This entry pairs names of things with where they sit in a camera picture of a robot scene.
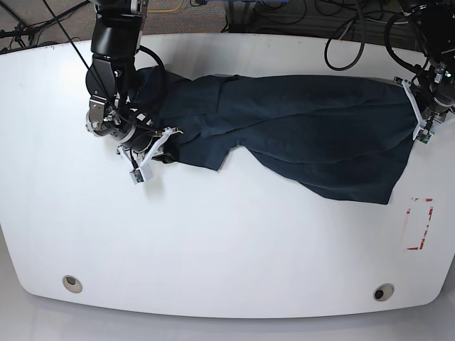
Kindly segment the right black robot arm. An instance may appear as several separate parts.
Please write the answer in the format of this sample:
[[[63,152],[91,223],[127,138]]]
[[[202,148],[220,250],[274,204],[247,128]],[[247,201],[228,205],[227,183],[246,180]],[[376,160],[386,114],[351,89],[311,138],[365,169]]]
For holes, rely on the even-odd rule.
[[[90,94],[86,128],[111,136],[139,181],[153,158],[173,161],[164,144],[178,132],[160,122],[170,90],[161,58],[141,44],[148,1],[95,1],[92,64],[85,84]]]

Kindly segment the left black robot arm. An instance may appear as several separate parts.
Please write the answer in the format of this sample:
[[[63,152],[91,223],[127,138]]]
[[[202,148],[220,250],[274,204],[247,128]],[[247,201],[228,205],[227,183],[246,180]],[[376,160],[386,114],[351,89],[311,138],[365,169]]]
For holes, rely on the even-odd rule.
[[[454,3],[451,1],[400,1],[401,12],[388,20],[384,31],[389,56],[414,74],[402,85],[412,105],[417,126],[412,138],[424,144],[441,128],[454,123]],[[425,64],[412,65],[398,57],[390,43],[392,26],[403,18],[416,35]]]

